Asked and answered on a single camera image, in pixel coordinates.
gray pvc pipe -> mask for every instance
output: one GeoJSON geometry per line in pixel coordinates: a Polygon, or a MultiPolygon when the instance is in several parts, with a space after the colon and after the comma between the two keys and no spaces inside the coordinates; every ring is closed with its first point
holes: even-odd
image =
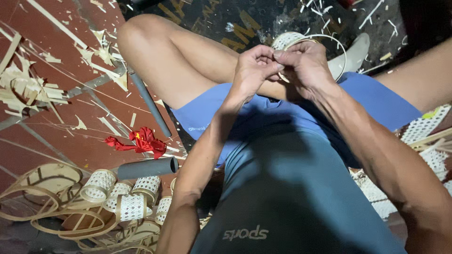
{"type": "Polygon", "coordinates": [[[121,180],[138,179],[176,173],[179,163],[175,157],[159,158],[122,164],[118,168],[118,178],[121,180]]]}
{"type": "Polygon", "coordinates": [[[147,107],[151,111],[151,113],[154,115],[154,119],[159,125],[160,129],[163,131],[163,134],[167,137],[171,137],[170,129],[168,129],[168,126],[166,125],[165,121],[162,118],[162,115],[160,114],[160,111],[157,109],[157,106],[154,103],[154,100],[152,100],[151,95],[149,94],[149,91],[147,90],[146,86],[144,85],[141,78],[138,76],[138,74],[130,74],[132,77],[133,82],[138,88],[138,91],[140,92],[141,96],[143,97],[144,102],[146,103],[147,107]]]}

man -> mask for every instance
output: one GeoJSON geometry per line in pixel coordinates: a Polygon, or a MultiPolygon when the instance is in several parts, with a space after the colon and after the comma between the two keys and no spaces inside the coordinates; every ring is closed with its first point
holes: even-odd
{"type": "Polygon", "coordinates": [[[239,56],[146,14],[122,27],[118,43],[198,139],[178,174],[158,253],[452,250],[452,197],[390,132],[452,98],[452,41],[377,80],[346,73],[340,84],[313,42],[239,56]],[[292,83],[278,82],[279,71],[292,83]],[[405,219],[405,250],[351,179],[345,164],[357,164],[344,140],[405,219]],[[223,163],[220,203],[199,233],[195,202],[223,163]]]}

leg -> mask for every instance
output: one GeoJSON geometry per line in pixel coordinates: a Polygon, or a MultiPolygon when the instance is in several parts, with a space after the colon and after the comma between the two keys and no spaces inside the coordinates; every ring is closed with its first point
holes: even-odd
{"type": "MultiPolygon", "coordinates": [[[[139,15],[123,25],[118,44],[128,64],[174,109],[219,83],[232,82],[239,55],[152,14],[139,15]]],[[[266,81],[258,94],[285,99],[286,89],[266,81]]]]}
{"type": "Polygon", "coordinates": [[[427,112],[452,100],[452,39],[375,77],[419,111],[427,112]]]}

hand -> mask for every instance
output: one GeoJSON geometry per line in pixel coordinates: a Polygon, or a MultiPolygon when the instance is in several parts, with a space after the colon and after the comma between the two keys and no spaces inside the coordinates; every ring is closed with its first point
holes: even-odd
{"type": "Polygon", "coordinates": [[[292,66],[296,78],[291,79],[296,89],[305,99],[315,99],[315,94],[326,89],[330,84],[336,84],[328,68],[325,47],[315,42],[302,42],[288,48],[287,51],[275,51],[275,60],[285,66],[292,66]]]}
{"type": "Polygon", "coordinates": [[[277,73],[284,66],[273,59],[273,53],[274,50],[265,45],[257,45],[241,53],[229,96],[248,102],[266,79],[277,81],[277,73]]]}

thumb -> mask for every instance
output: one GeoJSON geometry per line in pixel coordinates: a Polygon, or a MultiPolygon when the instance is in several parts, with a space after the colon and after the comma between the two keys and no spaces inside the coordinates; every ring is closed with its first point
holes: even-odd
{"type": "Polygon", "coordinates": [[[277,50],[273,53],[273,57],[280,64],[295,66],[299,61],[300,55],[294,54],[292,52],[277,50]]]}
{"type": "Polygon", "coordinates": [[[272,62],[270,64],[264,65],[263,67],[264,68],[263,68],[262,73],[263,73],[265,79],[272,75],[277,74],[278,72],[280,72],[284,69],[284,65],[279,64],[277,62],[272,62]]]}

